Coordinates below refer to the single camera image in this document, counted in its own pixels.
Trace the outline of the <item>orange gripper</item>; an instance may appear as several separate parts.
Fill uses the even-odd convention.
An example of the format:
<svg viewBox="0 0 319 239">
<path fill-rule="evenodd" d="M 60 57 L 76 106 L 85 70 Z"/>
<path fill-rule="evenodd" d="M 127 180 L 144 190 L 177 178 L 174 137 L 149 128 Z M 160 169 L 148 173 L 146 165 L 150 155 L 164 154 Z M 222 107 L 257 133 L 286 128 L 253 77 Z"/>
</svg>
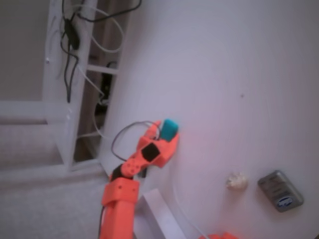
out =
<svg viewBox="0 0 319 239">
<path fill-rule="evenodd" d="M 124 177 L 133 177 L 150 165 L 163 168 L 175 154 L 179 133 L 171 141 L 159 140 L 161 120 L 145 123 L 149 126 L 145 132 L 146 137 L 140 138 L 136 152 L 121 166 L 121 174 Z"/>
</svg>

